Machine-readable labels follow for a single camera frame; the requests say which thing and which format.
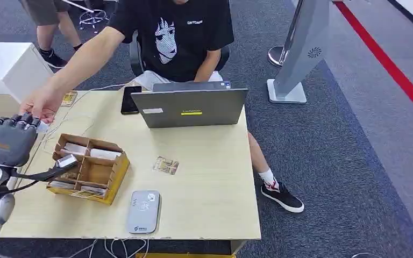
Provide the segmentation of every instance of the person's leg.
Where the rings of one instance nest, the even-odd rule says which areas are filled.
[[[47,64],[62,68],[67,61],[57,56],[51,48],[59,20],[53,0],[20,0],[23,8],[37,25],[39,52]]]
[[[81,40],[78,36],[77,29],[75,28],[68,12],[58,12],[59,18],[59,30],[62,35],[64,35],[67,40],[75,50],[81,47]]]
[[[153,71],[144,71],[131,80],[126,86],[142,86],[144,90],[152,91],[155,83],[170,83],[171,81]]]
[[[81,46],[81,40],[78,36],[77,29],[75,28],[69,13],[70,5],[61,0],[52,0],[56,8],[56,15],[59,20],[59,30],[62,35],[69,40],[72,47],[77,51]]]
[[[278,182],[268,166],[267,160],[254,136],[248,132],[248,139],[251,150],[251,162],[254,169],[263,180],[264,184],[260,188],[262,194],[280,204],[284,209],[300,213],[304,210],[301,200],[293,196],[286,186]]]
[[[37,26],[37,43],[43,51],[50,51],[57,24]]]

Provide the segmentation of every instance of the red stripe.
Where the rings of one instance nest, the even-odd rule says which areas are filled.
[[[404,75],[404,73],[396,66],[390,57],[382,50],[378,43],[366,31],[363,25],[357,20],[354,14],[343,2],[334,2],[344,18],[351,24],[352,28],[357,32],[359,37],[363,40],[369,50],[374,54],[377,60],[384,66],[387,72],[395,80],[401,89],[408,95],[413,102],[413,83]]]

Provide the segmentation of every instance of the man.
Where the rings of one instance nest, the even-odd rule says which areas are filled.
[[[118,45],[138,30],[149,71],[130,85],[149,90],[158,82],[221,81],[215,71],[222,47],[234,41],[228,0],[121,0],[108,26],[89,40],[40,90],[21,106],[51,123],[63,95],[98,72]],[[249,133],[253,167],[264,181],[261,192],[290,212],[303,203],[278,182]]]
[[[70,41],[74,50],[82,44],[67,10],[70,5],[61,0],[20,0],[23,8],[37,25],[39,52],[54,68],[63,68],[67,61],[56,55],[51,48],[54,32],[59,27],[61,33]]]

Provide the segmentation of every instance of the desk leg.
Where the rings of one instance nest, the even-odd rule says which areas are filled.
[[[232,256],[236,256],[238,251],[246,244],[247,240],[232,240],[230,241],[230,251]]]

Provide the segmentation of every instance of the black cable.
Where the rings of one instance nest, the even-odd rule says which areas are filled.
[[[12,189],[12,190],[2,191],[2,192],[0,192],[0,195],[11,194],[11,193],[13,193],[13,192],[18,192],[18,191],[24,190],[24,189],[26,189],[26,188],[28,188],[28,187],[31,187],[31,186],[35,185],[37,182],[39,182],[39,181],[33,181],[33,182],[30,183],[30,184],[27,184],[27,185],[25,185],[25,186],[23,186],[23,187],[18,187],[18,188]]]

